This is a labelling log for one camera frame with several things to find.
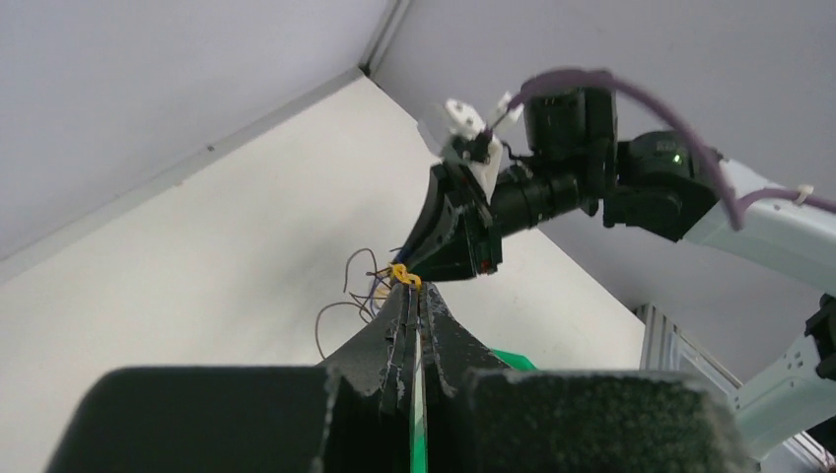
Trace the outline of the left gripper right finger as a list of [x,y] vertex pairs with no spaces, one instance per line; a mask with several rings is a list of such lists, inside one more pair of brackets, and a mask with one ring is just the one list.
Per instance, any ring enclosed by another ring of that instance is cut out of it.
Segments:
[[509,367],[423,287],[432,472],[747,472],[727,407],[684,372]]

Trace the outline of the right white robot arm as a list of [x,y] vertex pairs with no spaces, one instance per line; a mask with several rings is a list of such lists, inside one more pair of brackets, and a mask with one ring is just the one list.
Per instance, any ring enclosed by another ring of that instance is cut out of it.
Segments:
[[426,281],[491,274],[504,237],[580,210],[608,228],[713,247],[818,286],[818,310],[782,360],[729,397],[761,459],[835,413],[835,205],[725,159],[669,107],[624,85],[665,128],[619,140],[616,91],[527,84],[489,119],[445,101],[420,124],[440,161],[394,260]]

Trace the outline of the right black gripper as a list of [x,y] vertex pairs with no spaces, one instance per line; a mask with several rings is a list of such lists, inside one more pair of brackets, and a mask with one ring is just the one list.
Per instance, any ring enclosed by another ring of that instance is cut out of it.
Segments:
[[490,275],[503,261],[502,235],[481,187],[463,167],[431,167],[424,204],[394,257],[423,281]]

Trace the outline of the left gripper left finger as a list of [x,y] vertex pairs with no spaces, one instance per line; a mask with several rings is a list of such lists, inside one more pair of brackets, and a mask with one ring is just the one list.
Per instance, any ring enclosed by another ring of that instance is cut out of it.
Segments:
[[83,396],[50,472],[408,472],[416,289],[313,366],[129,367]]

